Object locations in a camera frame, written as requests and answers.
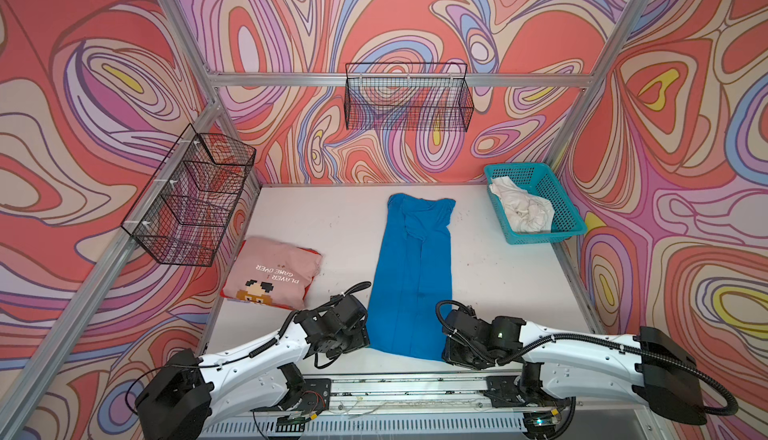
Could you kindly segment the blue t shirt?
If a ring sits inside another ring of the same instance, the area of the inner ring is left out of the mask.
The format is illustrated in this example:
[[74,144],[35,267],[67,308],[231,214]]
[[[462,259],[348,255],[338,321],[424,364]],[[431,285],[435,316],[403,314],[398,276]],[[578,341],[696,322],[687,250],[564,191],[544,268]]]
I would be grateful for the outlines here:
[[390,196],[368,304],[370,346],[439,361],[445,345],[435,308],[452,298],[450,222],[456,201]]

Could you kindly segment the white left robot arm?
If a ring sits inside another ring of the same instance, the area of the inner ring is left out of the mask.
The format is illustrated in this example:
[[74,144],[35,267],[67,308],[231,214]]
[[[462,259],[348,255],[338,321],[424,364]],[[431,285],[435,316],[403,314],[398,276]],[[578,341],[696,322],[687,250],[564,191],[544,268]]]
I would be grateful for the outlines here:
[[370,344],[368,312],[357,293],[359,282],[315,309],[293,310],[276,331],[229,350],[198,356],[190,349],[152,369],[152,379],[125,394],[129,411],[146,439],[196,439],[218,422],[251,410],[289,411],[305,394],[299,368],[310,358],[322,369]]

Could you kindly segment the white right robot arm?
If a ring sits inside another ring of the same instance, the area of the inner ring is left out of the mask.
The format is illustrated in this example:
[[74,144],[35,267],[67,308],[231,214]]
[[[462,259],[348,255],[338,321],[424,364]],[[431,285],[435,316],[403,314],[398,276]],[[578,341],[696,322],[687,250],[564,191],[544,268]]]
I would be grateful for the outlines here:
[[654,327],[643,326],[635,335],[597,335],[519,317],[487,322],[455,300],[438,302],[435,314],[446,337],[446,363],[475,371],[519,365],[516,375],[488,380],[484,394],[495,407],[571,409],[580,398],[597,398],[643,405],[693,426],[739,410],[725,386]]

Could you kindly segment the pink folded t shirt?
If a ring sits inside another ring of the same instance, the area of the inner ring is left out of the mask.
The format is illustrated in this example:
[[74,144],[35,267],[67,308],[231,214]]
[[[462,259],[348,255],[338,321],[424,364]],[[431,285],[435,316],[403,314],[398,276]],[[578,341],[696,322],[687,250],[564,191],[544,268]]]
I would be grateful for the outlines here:
[[322,260],[323,256],[316,250],[250,236],[244,240],[220,296],[287,310],[303,310],[307,293],[320,273]]

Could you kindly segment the white crumpled t shirt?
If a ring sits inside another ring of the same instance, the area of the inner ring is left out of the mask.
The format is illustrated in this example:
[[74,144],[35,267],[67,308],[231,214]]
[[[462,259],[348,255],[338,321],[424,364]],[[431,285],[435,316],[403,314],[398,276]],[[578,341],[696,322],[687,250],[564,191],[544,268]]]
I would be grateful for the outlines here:
[[513,232],[530,234],[552,230],[555,209],[550,200],[528,193],[509,176],[494,178],[490,191],[500,201]]

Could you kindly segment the teal plastic basket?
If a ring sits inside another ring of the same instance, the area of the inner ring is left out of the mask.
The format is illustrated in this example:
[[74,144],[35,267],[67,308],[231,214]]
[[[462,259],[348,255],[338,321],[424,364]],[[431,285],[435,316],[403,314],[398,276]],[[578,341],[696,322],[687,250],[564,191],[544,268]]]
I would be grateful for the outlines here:
[[557,243],[586,234],[585,221],[548,165],[489,164],[484,174],[507,243]]

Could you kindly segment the aluminium left diagonal frame bar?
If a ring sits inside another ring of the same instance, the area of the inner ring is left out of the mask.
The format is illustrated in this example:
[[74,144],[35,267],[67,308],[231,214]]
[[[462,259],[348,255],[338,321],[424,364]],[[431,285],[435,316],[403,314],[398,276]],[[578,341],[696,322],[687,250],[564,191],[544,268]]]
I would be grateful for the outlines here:
[[[148,210],[159,196],[160,188],[180,162],[182,144],[190,141],[194,132],[206,132],[221,113],[221,102],[213,100],[196,120],[181,134],[180,140],[159,164],[152,178],[140,193],[131,214]],[[1,398],[1,437],[13,439],[24,428],[53,379],[60,371],[86,326],[106,298],[118,275],[137,248],[137,242],[123,228],[118,228],[105,253],[95,264],[85,281],[75,291],[59,318],[27,360],[19,376]]]

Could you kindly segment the aluminium corner frame post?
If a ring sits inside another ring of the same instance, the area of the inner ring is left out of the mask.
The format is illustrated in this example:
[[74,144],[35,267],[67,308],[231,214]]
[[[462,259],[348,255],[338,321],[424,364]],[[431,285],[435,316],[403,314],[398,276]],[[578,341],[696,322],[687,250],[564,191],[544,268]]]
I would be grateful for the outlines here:
[[188,26],[180,1],[157,1],[169,22],[170,34],[178,45],[180,54],[188,62],[198,90],[205,100],[204,110],[194,120],[195,129],[204,132],[211,131],[214,126],[218,126],[222,133],[242,141],[231,115],[222,104],[217,88],[212,84],[211,72],[208,70],[205,58],[202,56],[195,36]]

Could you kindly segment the aluminium right frame post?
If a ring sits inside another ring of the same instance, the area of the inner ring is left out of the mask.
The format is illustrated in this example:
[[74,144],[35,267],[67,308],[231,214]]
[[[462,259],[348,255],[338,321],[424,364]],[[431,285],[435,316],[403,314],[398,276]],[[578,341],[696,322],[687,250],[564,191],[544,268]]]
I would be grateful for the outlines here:
[[560,166],[564,156],[566,156],[568,145],[578,126],[586,118],[590,106],[592,106],[598,94],[600,94],[613,62],[618,58],[621,48],[628,42],[633,28],[640,21],[644,10],[650,2],[651,0],[628,0],[612,34],[607,38],[607,42],[598,58],[598,62],[596,62],[595,68],[592,70],[592,74],[590,74],[588,86],[582,88],[582,92],[577,96],[573,108],[569,110],[568,116],[551,142],[545,163],[553,170]]

